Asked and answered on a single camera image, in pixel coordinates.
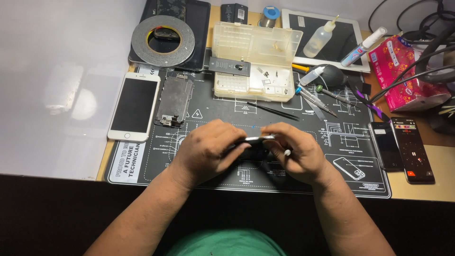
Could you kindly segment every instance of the screwdriver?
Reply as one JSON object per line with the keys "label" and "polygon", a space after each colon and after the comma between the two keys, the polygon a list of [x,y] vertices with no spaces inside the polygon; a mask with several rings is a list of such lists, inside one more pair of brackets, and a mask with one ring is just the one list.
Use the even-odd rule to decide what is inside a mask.
{"label": "screwdriver", "polygon": [[331,92],[331,91],[327,91],[326,89],[323,88],[323,86],[322,86],[321,84],[318,85],[318,86],[316,87],[316,91],[317,91],[317,92],[323,92],[323,93],[325,93],[325,94],[327,94],[327,95],[329,95],[329,96],[331,96],[331,97],[336,98],[337,100],[339,100],[339,101],[341,101],[341,102],[344,102],[344,103],[346,103],[346,104],[349,104],[349,105],[351,105],[351,106],[354,106],[354,107],[358,108],[356,105],[354,105],[354,104],[353,104],[352,102],[350,102],[348,99],[343,98],[343,97],[341,97],[340,95],[337,95],[337,94],[335,94],[335,93],[333,93],[333,92]]}
{"label": "screwdriver", "polygon": [[321,100],[319,100],[314,95],[312,95],[309,91],[307,91],[307,89],[299,86],[295,90],[295,93],[300,94],[304,99],[306,99],[306,100],[310,101],[311,103],[313,103],[314,105],[318,106],[318,108],[320,108],[320,109],[326,111],[327,113],[333,115],[334,117],[338,118],[337,114],[335,114],[332,110],[330,110]]}

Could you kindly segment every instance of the roll of double-sided tape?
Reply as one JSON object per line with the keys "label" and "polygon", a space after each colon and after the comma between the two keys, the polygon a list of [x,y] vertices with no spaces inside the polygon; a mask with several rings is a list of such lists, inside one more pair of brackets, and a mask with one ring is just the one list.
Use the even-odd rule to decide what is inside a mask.
{"label": "roll of double-sided tape", "polygon": [[[168,53],[152,50],[148,45],[148,37],[158,27],[174,30],[180,36],[180,45]],[[134,52],[145,62],[158,67],[172,67],[187,60],[194,50],[194,34],[191,28],[183,21],[171,17],[158,15],[145,19],[133,31],[131,45]]]}

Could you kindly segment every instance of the tissue box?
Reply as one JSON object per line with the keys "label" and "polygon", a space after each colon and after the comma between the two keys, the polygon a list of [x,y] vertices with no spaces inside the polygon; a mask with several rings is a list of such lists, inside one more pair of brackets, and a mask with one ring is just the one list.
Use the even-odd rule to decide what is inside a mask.
{"label": "tissue box", "polygon": [[[373,69],[381,88],[384,89],[410,64],[419,58],[415,51],[400,36],[392,36],[369,52]],[[413,67],[402,79],[415,75]],[[450,98],[445,84],[429,84],[419,79],[409,80],[390,89],[385,99],[390,111],[422,111],[438,106]]]}

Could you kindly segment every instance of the solder wire spool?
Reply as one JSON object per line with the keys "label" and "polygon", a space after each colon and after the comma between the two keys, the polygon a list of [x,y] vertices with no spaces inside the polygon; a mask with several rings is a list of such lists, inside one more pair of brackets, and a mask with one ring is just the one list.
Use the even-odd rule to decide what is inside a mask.
{"label": "solder wire spool", "polygon": [[264,7],[264,14],[262,19],[258,22],[259,27],[268,27],[273,28],[275,27],[275,23],[277,22],[277,18],[280,17],[280,10],[278,10],[275,6],[266,6]]}
{"label": "solder wire spool", "polygon": [[[180,37],[177,49],[160,53],[148,45],[149,36],[158,27],[174,30]],[[143,20],[133,31],[131,45],[134,52],[145,62],[157,67],[172,67],[187,60],[194,50],[194,34],[183,21],[165,15],[157,15]]]}

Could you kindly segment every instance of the wooden desk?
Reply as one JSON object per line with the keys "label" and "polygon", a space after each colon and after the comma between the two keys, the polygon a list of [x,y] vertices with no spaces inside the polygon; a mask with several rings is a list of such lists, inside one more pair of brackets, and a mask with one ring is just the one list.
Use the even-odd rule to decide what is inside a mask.
{"label": "wooden desk", "polygon": [[[248,12],[248,23],[255,25],[261,19],[261,14]],[[221,19],[221,8],[212,6],[210,12],[209,31],[207,37],[207,47],[212,47],[213,27],[216,21]],[[281,27],[281,19],[277,20],[277,27]],[[368,37],[368,31],[362,31],[364,39]],[[129,72],[134,71],[131,65]],[[379,92],[380,86],[374,74],[364,74],[365,81],[372,85],[372,94]],[[391,114],[385,100],[377,102],[379,107],[389,117],[405,116],[402,114]],[[419,130],[425,144],[425,150],[435,174],[436,184],[432,185],[410,185],[406,182],[403,172],[388,173],[390,186],[392,188],[392,198],[415,199],[415,200],[440,200],[455,202],[455,137],[435,133],[429,126],[424,113],[406,113],[407,117],[416,119]],[[97,181],[104,181],[104,172],[107,161],[112,151],[114,141],[108,140],[98,171]]]}

